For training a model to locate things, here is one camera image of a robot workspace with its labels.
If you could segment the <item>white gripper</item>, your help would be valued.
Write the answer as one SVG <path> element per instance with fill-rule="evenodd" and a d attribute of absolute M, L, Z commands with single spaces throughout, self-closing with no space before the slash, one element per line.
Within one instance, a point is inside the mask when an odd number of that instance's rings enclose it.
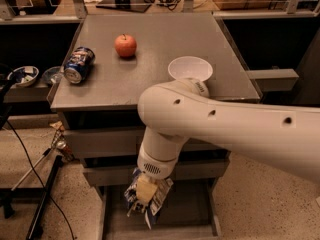
<path fill-rule="evenodd" d="M 152 158 L 144 149 L 140 147 L 137 166 L 145 174 L 141 174 L 137 180 L 136 195 L 137 198 L 145 204 L 148 204 L 156 193 L 158 186 L 152 179 L 165 179 L 169 177 L 176 165 L 176 160 L 159 161 Z"/>

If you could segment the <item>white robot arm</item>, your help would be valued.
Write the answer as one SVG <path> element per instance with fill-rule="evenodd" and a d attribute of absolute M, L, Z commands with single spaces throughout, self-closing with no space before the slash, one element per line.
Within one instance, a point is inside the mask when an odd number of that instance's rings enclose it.
<path fill-rule="evenodd" d="M 319 108 L 220 102 L 203 82 L 182 79 L 146 89 L 137 109 L 146 126 L 137 165 L 151 178 L 169 177 L 197 139 L 320 181 Z"/>

